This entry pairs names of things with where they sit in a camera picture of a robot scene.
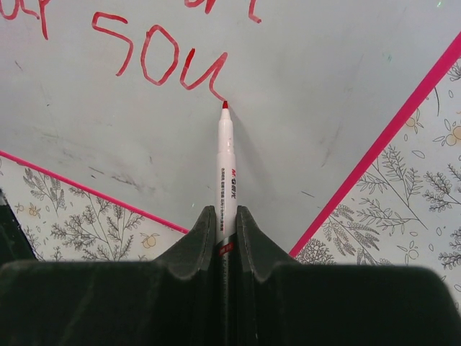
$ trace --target white surface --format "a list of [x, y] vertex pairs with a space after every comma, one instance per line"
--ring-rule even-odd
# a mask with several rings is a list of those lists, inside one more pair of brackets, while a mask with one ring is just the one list
[[228, 109], [223, 109], [219, 120], [216, 162], [215, 241], [219, 244], [236, 232], [237, 168], [233, 147], [233, 124]]
[[[238, 117], [239, 203], [289, 250], [459, 32], [461, 2], [438, 3], [258, 0], [257, 24], [249, 1], [51, 0], [49, 41], [30, 15], [0, 20], [0, 149], [191, 227], [213, 203], [222, 102], [179, 76], [191, 48], [188, 84], [228, 52], [215, 89]], [[128, 44], [91, 27], [98, 11], [129, 22], [99, 21], [134, 42], [120, 77]], [[140, 67], [155, 24], [180, 47], [160, 87]], [[173, 50], [154, 35], [153, 78]]]

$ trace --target pink tape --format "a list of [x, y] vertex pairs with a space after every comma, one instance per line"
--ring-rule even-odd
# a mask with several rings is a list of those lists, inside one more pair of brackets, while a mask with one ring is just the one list
[[22, 166], [27, 166], [29, 168], [35, 169], [36, 171], [42, 172], [43, 174], [49, 175], [50, 177], [53, 177], [53, 178], [56, 178], [56, 179], [60, 180], [61, 182], [65, 182], [66, 184], [69, 184], [69, 185], [75, 186], [75, 187], [77, 187], [79, 189], [82, 189], [84, 191], [87, 191], [87, 192], [91, 193], [92, 195], [95, 195], [95, 196], [100, 197], [100, 198], [104, 198], [105, 200], [108, 200], [111, 203], [117, 204], [120, 207], [124, 207], [124, 208], [126, 208], [128, 210], [131, 210], [134, 213], [137, 213], [137, 214], [142, 215], [142, 216], [144, 216], [146, 218], [154, 220], [155, 222], [161, 223], [162, 225], [170, 227], [170, 228], [172, 228], [172, 229], [174, 229], [176, 231], [180, 231], [181, 233], [186, 234], [189, 231], [189, 230], [185, 229], [184, 227], [176, 225], [175, 223], [172, 223], [170, 221], [167, 221], [167, 220], [164, 220], [162, 218], [159, 218], [158, 216], [155, 216], [155, 215], [152, 215], [150, 213], [147, 213], [147, 212], [145, 212], [145, 211], [143, 211], [141, 209], [135, 208], [135, 207], [133, 207], [131, 205], [128, 205], [127, 203], [124, 203], [124, 202], [121, 202], [119, 200], [116, 200], [115, 198], [107, 196], [104, 193], [97, 192], [96, 190], [90, 189], [89, 187], [83, 186], [82, 184], [79, 184], [77, 182], [74, 182], [73, 180], [67, 179], [67, 178], [65, 178], [65, 177], [63, 177], [63, 176], [61, 176], [59, 174], [53, 173], [52, 171], [48, 171], [47, 169], [41, 168], [41, 167], [39, 167], [39, 166], [37, 166], [35, 164], [31, 164], [30, 162], [27, 162], [27, 161], [25, 161], [23, 159], [20, 159], [19, 157], [15, 157], [15, 156], [13, 156], [11, 154], [8, 154], [8, 153], [6, 153], [4, 151], [0, 150], [0, 156], [6, 157], [9, 160], [15, 161], [15, 162], [17, 162], [18, 164], [20, 164]]
[[300, 240], [290, 251], [291, 256], [296, 256], [307, 244], [314, 233], [320, 228], [322, 223], [330, 216], [336, 206], [346, 197], [347, 193], [354, 187], [360, 177], [367, 171], [368, 167], [381, 154], [381, 151], [389, 144], [397, 132], [402, 128], [409, 117], [416, 111], [416, 108], [424, 101], [432, 89], [439, 83], [440, 79], [455, 64], [461, 56], [461, 33], [453, 40], [440, 59], [431, 68], [423, 81], [418, 85], [413, 94], [407, 99], [402, 108], [399, 109], [395, 117], [386, 126], [371, 148], [363, 156], [362, 160], [352, 170], [338, 191], [333, 195], [325, 208], [318, 214], [317, 218], [309, 226], [308, 230], [301, 236]]

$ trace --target floral wallpaper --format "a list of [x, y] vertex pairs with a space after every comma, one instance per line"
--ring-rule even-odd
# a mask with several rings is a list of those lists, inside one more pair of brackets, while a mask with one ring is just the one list
[[41, 261], [153, 260], [183, 236], [4, 157], [0, 187]]
[[428, 267], [461, 302], [461, 59], [296, 256]]

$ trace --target botanical line drawing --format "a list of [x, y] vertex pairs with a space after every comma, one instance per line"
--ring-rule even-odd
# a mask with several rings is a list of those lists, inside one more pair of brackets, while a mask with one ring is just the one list
[[440, 98], [439, 98], [439, 92], [437, 91], [437, 87], [434, 87], [435, 91], [435, 97], [437, 99], [437, 117], [440, 115]]
[[66, 247], [83, 251], [82, 258], [85, 260], [120, 261], [127, 258], [134, 236], [127, 236], [125, 232], [136, 229], [144, 217], [99, 197], [94, 203], [88, 192], [76, 187], [71, 187], [69, 191], [75, 196], [87, 198], [89, 204], [81, 214], [69, 216], [69, 220], [64, 221], [64, 227], [53, 224], [51, 234], [55, 239], [62, 240]]
[[417, 251], [418, 247], [415, 245], [415, 242], [412, 240], [408, 245], [408, 248], [397, 245], [397, 247], [405, 252], [405, 264], [408, 265], [410, 260], [416, 260], [419, 257], [419, 252]]
[[63, 254], [61, 253], [61, 248], [60, 247], [53, 247], [54, 253], [51, 254], [51, 258], [53, 258], [53, 261], [59, 262], [63, 259]]
[[[450, 170], [454, 179], [461, 182], [460, 171], [457, 171], [451, 164], [448, 164], [448, 170]], [[426, 181], [435, 190], [435, 192], [426, 190], [423, 194], [423, 197], [431, 203], [429, 206], [430, 211], [437, 211], [440, 213], [447, 208], [452, 209], [453, 205], [461, 205], [461, 202], [453, 197], [452, 183], [443, 173], [437, 172], [436, 174], [433, 174], [431, 172], [427, 172], [424, 175], [424, 178], [426, 178]]]
[[418, 127], [424, 128], [424, 126], [419, 122], [419, 117], [421, 116], [421, 113], [419, 112], [419, 108], [416, 110], [416, 114], [412, 115], [410, 119], [408, 119], [405, 123], [409, 128], [413, 128], [415, 131], [415, 134], [418, 134]]
[[19, 202], [14, 207], [16, 208], [16, 214], [18, 214], [20, 211], [24, 211], [24, 206], [19, 204]]
[[29, 215], [31, 216], [37, 216], [38, 218], [41, 218], [40, 217], [40, 211], [42, 209], [41, 208], [38, 208], [37, 209], [37, 206], [33, 205], [32, 203], [30, 203], [30, 207], [29, 207]]
[[461, 79], [461, 66], [458, 64], [458, 62], [456, 62], [456, 64], [451, 67], [447, 74], [450, 76], [450, 81], [458, 81]]
[[43, 252], [38, 252], [38, 247], [41, 245], [41, 243], [38, 241], [37, 234], [35, 234], [29, 226], [25, 226], [23, 230], [27, 240], [29, 241], [30, 247], [32, 247], [35, 257], [39, 261], [45, 261], [43, 258]]
[[32, 188], [30, 190], [32, 196], [39, 200], [47, 197], [51, 201], [56, 215], [58, 215], [59, 208], [66, 209], [64, 190], [61, 189], [61, 182], [59, 180], [40, 172], [33, 172], [30, 168], [25, 169], [25, 176], [22, 178]]
[[330, 249], [320, 240], [312, 238], [296, 256], [305, 265], [335, 265]]
[[417, 156], [418, 158], [420, 159], [425, 159], [426, 158], [426, 154], [423, 153], [421, 150], [413, 150], [411, 152], [414, 156]]
[[380, 233], [367, 225], [355, 222], [352, 215], [354, 211], [351, 208], [340, 204], [322, 225], [326, 240], [333, 241], [338, 252], [343, 256], [346, 254], [357, 256], [358, 265], [390, 265], [391, 263], [386, 259], [376, 260], [368, 250], [372, 247], [380, 250], [376, 245], [379, 241], [376, 235], [379, 236]]
[[141, 236], [144, 236], [144, 239], [141, 243], [146, 249], [149, 249], [157, 244], [156, 236], [160, 236], [160, 234], [153, 233], [148, 236], [147, 234], [141, 233]]
[[383, 210], [379, 200], [362, 198], [360, 205], [367, 205], [367, 208], [357, 211], [362, 219], [360, 222], [367, 222], [368, 225], [376, 224], [378, 228], [386, 231], [390, 228], [390, 234], [394, 234], [395, 228], [400, 227], [402, 234], [405, 233], [405, 224], [409, 221], [418, 221], [417, 218], [402, 218], [396, 211], [386, 208]]
[[457, 265], [461, 265], [461, 254], [459, 253], [459, 251], [461, 251], [461, 227], [455, 230], [451, 234], [451, 237], [453, 241], [451, 241], [449, 245], [456, 251], [450, 253], [441, 252], [439, 254], [439, 260], [442, 262], [444, 269], [453, 269]]
[[357, 186], [361, 187], [360, 191], [368, 189], [370, 195], [374, 193], [376, 189], [381, 193], [390, 189], [411, 213], [413, 217], [402, 218], [390, 208], [381, 208], [377, 200], [362, 199], [361, 204], [368, 204], [369, 208], [367, 210], [361, 210], [358, 215], [361, 217], [369, 215], [370, 219], [368, 222], [373, 223], [377, 221], [377, 224], [384, 229], [392, 226], [392, 234], [395, 230], [395, 226], [399, 225], [403, 233], [405, 231], [404, 224], [409, 221], [417, 221], [425, 229], [428, 229], [411, 207], [411, 198], [420, 194], [419, 190], [423, 187], [421, 184], [423, 181], [418, 175], [417, 170], [414, 168], [406, 168], [406, 164], [403, 160], [404, 158], [401, 153], [397, 151], [394, 146], [389, 145], [381, 153], [381, 161], [380, 157], [378, 157], [357, 183]]
[[448, 119], [445, 119], [444, 124], [449, 134], [446, 136], [439, 136], [435, 138], [433, 142], [440, 142], [442, 146], [445, 144], [448, 146], [454, 146], [459, 140], [461, 140], [461, 125], [458, 125], [456, 121], [450, 124]]

